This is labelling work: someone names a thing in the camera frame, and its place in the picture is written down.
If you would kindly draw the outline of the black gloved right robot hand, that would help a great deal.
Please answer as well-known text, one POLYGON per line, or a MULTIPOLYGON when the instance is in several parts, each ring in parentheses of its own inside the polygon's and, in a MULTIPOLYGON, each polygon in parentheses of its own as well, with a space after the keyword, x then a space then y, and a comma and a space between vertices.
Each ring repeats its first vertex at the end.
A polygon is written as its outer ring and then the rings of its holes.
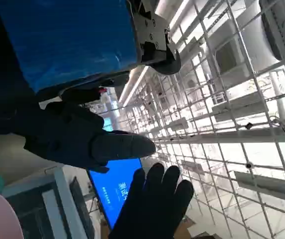
POLYGON ((138 169, 110 239, 172 239, 194 194, 192 183, 178 181, 177 166, 155 163, 138 169))

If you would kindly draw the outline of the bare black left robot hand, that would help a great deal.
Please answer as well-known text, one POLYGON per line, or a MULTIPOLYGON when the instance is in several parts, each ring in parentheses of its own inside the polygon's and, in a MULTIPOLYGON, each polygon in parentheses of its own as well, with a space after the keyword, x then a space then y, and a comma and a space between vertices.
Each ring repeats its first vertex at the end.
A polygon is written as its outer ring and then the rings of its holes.
POLYGON ((0 135, 50 161, 106 173, 154 154, 148 137, 103 129, 83 108, 145 65, 177 73, 168 22, 147 0, 0 0, 0 135))

